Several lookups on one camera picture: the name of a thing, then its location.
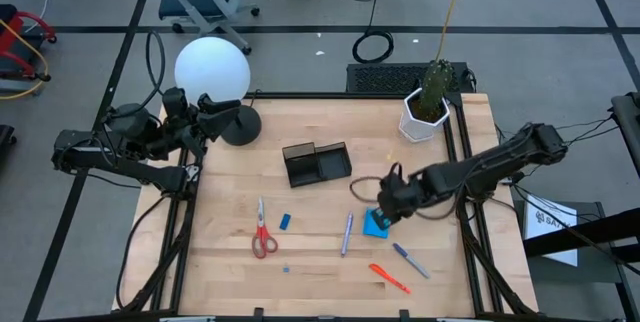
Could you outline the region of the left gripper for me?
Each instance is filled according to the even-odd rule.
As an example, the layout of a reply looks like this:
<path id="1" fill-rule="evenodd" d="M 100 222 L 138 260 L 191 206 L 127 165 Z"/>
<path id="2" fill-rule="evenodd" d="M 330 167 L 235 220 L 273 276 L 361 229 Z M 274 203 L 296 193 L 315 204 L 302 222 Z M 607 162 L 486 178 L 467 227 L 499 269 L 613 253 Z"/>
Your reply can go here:
<path id="1" fill-rule="evenodd" d="M 198 99 L 198 114 L 187 99 L 185 90 L 173 87 L 162 97 L 166 113 L 162 124 L 163 141 L 167 150 L 178 148 L 189 150 L 196 158 L 203 158 L 206 148 L 203 135 L 216 140 L 235 121 L 239 114 L 239 100 L 213 101 L 207 93 Z"/>

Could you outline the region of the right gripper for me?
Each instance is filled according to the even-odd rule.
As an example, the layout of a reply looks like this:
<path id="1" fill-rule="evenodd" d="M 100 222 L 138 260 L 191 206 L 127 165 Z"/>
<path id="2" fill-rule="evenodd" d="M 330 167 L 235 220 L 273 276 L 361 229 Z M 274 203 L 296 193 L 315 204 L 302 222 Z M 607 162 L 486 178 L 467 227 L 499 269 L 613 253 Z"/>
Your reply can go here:
<path id="1" fill-rule="evenodd" d="M 410 218 L 419 208 L 422 190 L 418 185 L 403 180 L 402 166 L 398 162 L 381 178 L 379 186 L 378 207 L 373 211 L 373 218 L 383 221 L 384 230 L 403 218 Z"/>

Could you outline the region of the purple silver pen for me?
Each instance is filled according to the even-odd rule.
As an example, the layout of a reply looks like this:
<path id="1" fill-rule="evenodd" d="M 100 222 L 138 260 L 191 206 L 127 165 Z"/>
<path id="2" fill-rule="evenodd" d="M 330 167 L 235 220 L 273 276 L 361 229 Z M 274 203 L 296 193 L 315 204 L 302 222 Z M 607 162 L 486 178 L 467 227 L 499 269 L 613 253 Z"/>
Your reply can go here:
<path id="1" fill-rule="evenodd" d="M 348 245 L 349 245 L 351 230 L 353 226 L 353 219 L 354 219 L 354 214 L 352 211 L 350 211 L 347 214 L 345 230 L 343 233 L 343 240 L 342 240 L 341 249 L 340 249 L 341 258 L 344 258 L 348 251 Z"/>

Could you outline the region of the blue capped grey marker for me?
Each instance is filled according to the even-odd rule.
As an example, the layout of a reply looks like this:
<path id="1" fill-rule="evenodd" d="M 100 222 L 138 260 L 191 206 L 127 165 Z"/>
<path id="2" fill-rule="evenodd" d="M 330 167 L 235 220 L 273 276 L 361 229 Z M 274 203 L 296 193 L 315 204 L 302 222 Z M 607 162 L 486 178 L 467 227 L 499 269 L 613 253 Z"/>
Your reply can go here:
<path id="1" fill-rule="evenodd" d="M 394 250 L 404 259 L 406 260 L 414 269 L 416 269 L 424 278 L 430 279 L 431 276 L 429 272 L 417 261 L 415 260 L 404 248 L 402 248 L 398 243 L 392 244 Z"/>

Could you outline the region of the orange marker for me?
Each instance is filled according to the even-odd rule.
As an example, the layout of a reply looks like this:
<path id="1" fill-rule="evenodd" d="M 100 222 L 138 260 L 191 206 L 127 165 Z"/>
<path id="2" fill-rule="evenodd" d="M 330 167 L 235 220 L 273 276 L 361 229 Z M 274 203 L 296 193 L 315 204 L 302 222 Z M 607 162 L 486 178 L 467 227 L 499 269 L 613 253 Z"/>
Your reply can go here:
<path id="1" fill-rule="evenodd" d="M 382 277 L 383 279 L 385 279 L 387 282 L 391 283 L 392 285 L 394 285 L 395 287 L 397 287 L 398 289 L 400 289 L 401 291 L 403 291 L 406 294 L 410 294 L 411 290 L 405 286 L 404 284 L 402 284 L 401 282 L 399 282 L 398 280 L 396 280 L 395 278 L 393 278 L 386 270 L 384 270 L 381 266 L 379 266 L 378 264 L 375 263 L 371 263 L 369 265 L 369 268 L 376 273 L 377 275 L 379 275 L 380 277 Z"/>

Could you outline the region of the black mesh desk organizer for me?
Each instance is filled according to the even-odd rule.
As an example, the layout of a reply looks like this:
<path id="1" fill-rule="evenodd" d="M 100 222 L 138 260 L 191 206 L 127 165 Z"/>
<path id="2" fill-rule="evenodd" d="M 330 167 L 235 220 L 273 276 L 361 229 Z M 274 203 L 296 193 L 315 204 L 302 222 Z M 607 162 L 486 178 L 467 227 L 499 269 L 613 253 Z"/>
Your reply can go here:
<path id="1" fill-rule="evenodd" d="M 344 142 L 316 146 L 313 142 L 282 149 L 291 188 L 348 177 L 352 165 Z"/>

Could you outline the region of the red handled scissors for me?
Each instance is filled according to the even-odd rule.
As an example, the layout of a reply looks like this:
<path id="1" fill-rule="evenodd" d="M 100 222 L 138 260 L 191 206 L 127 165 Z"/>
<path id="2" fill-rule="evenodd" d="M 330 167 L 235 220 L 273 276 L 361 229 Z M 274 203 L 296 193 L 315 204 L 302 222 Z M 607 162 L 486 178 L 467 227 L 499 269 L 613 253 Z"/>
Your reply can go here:
<path id="1" fill-rule="evenodd" d="M 257 229 L 252 238 L 252 252 L 256 258 L 263 259 L 268 253 L 275 253 L 278 250 L 278 242 L 269 234 L 266 227 L 262 198 L 258 200 L 257 218 Z"/>

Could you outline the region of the blue sticky note pad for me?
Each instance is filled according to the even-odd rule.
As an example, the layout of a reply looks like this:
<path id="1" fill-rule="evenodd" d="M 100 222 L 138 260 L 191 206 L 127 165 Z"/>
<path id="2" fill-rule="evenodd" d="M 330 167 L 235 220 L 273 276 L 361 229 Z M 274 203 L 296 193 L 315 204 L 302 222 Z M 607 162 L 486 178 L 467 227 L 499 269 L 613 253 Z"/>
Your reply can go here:
<path id="1" fill-rule="evenodd" d="M 373 211 L 373 208 L 371 207 L 366 208 L 366 212 L 364 214 L 364 219 L 363 219 L 362 234 L 369 237 L 387 239 L 389 236 L 389 231 L 381 229 L 376 224 L 376 222 L 374 221 L 371 215 L 372 211 Z"/>

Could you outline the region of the white globe table lamp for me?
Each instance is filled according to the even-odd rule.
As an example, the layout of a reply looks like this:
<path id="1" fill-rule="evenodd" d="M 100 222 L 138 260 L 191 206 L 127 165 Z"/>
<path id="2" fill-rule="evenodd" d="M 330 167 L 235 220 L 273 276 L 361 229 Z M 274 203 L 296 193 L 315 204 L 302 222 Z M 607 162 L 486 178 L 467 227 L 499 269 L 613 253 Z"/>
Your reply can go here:
<path id="1" fill-rule="evenodd" d="M 176 86 L 185 90 L 189 103 L 198 107 L 203 93 L 215 101 L 239 100 L 239 114 L 221 134 L 233 146 L 247 145 L 259 136 L 259 113 L 242 103 L 247 94 L 251 71 L 244 53 L 231 42 L 218 37 L 201 37 L 179 53 L 174 68 Z"/>

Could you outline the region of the white hexagonal plant pot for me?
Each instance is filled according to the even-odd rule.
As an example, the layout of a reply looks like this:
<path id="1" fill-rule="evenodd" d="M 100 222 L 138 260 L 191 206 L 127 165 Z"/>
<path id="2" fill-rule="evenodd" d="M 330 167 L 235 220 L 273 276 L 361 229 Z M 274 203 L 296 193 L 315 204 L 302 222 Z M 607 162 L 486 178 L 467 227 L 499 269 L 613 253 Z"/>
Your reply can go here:
<path id="1" fill-rule="evenodd" d="M 419 143 L 432 139 L 435 133 L 449 120 L 449 101 L 441 98 L 440 115 L 434 122 L 423 121 L 414 116 L 411 103 L 418 100 L 421 88 L 414 90 L 403 100 L 403 111 L 398 129 L 411 143 Z"/>

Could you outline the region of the green cactus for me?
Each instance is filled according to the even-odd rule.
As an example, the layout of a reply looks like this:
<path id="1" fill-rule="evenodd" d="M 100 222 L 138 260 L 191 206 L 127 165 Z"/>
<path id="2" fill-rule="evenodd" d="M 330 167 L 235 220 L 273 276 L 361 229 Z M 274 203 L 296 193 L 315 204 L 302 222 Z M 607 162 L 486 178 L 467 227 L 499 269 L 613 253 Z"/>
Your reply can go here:
<path id="1" fill-rule="evenodd" d="M 453 79 L 449 61 L 434 61 L 427 69 L 419 96 L 418 117 L 425 122 L 436 122 L 442 115 L 442 98 Z"/>

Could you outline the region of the black perforated metal box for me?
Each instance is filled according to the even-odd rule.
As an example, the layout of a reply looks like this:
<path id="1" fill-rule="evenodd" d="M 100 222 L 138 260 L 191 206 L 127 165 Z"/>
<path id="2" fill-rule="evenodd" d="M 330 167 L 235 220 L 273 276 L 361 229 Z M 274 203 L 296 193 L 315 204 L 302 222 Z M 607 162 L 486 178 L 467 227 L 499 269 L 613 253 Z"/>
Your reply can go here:
<path id="1" fill-rule="evenodd" d="M 348 93 L 406 96 L 420 87 L 428 63 L 349 64 Z"/>

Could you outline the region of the white paper sign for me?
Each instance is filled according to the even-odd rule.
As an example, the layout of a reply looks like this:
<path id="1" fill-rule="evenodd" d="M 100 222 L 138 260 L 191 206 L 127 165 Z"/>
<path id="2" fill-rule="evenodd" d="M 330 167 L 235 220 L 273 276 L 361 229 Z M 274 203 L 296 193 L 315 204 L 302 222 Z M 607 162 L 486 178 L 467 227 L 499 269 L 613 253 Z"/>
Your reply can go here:
<path id="1" fill-rule="evenodd" d="M 576 209 L 536 195 L 526 195 L 524 238 L 530 239 L 574 227 L 578 222 Z"/>

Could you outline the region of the grey side table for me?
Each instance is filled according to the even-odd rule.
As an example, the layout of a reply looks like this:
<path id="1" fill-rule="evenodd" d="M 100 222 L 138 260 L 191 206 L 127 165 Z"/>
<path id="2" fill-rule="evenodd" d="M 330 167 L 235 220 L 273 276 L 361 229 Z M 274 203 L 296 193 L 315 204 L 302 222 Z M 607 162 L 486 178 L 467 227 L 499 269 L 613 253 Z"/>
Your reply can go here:
<path id="1" fill-rule="evenodd" d="M 559 204 L 576 209 L 578 222 L 575 226 L 592 222 L 607 216 L 599 202 L 560 202 Z M 518 222 L 523 242 L 526 201 L 518 200 Z M 627 263 L 613 255 L 615 247 L 635 244 L 635 237 L 602 243 L 596 247 L 582 247 L 541 256 L 529 257 L 529 269 L 534 279 L 566 283 L 607 283 L 616 287 L 619 300 L 627 322 L 640 322 L 640 309 L 635 305 L 634 296 L 626 278 L 624 269 Z"/>

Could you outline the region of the red black cart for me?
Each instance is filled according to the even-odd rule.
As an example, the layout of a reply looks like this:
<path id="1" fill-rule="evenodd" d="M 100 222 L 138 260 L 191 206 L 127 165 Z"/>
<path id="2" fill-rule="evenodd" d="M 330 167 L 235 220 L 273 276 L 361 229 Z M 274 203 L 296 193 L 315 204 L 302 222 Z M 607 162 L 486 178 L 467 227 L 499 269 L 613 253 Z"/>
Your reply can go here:
<path id="1" fill-rule="evenodd" d="M 57 34 L 41 17 L 0 4 L 0 100 L 37 95 L 51 80 L 44 42 L 56 43 Z"/>

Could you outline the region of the black metal beam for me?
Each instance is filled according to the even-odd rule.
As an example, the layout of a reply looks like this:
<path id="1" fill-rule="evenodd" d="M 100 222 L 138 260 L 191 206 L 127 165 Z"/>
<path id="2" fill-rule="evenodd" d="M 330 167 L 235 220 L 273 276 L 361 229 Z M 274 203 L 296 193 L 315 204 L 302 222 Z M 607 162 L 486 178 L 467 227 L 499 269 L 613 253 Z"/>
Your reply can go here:
<path id="1" fill-rule="evenodd" d="M 635 237 L 635 244 L 615 247 L 613 255 L 627 263 L 640 262 L 640 208 L 621 212 L 575 227 L 537 236 L 524 241 L 529 257 Z"/>

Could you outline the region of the black aluminium table frame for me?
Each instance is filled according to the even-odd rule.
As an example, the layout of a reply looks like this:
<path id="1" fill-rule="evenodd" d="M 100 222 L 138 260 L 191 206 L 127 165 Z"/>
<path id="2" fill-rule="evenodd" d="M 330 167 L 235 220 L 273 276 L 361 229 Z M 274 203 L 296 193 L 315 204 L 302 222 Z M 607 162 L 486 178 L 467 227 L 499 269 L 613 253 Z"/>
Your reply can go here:
<path id="1" fill-rule="evenodd" d="M 377 178 L 394 162 L 406 173 L 478 153 L 498 142 L 489 100 L 466 94 L 451 114 L 451 134 L 413 144 L 399 132 L 400 99 L 365 99 L 337 93 L 262 94 L 259 138 L 244 147 L 209 146 L 200 175 L 189 245 L 167 272 L 155 305 L 184 315 L 470 317 L 502 311 L 482 269 L 469 271 L 458 220 L 439 205 L 402 221 L 387 239 L 362 234 L 367 200 Z M 282 149 L 313 142 L 344 142 L 352 165 L 348 178 L 299 188 L 288 182 Z M 278 250 L 258 259 L 252 252 L 258 200 Z M 354 214 L 344 258 L 347 214 Z M 286 230 L 279 224 L 291 215 Z M 393 248 L 398 243 L 430 274 L 424 278 Z M 374 273 L 378 264 L 407 286 L 406 294 Z M 289 273 L 283 267 L 289 266 Z"/>

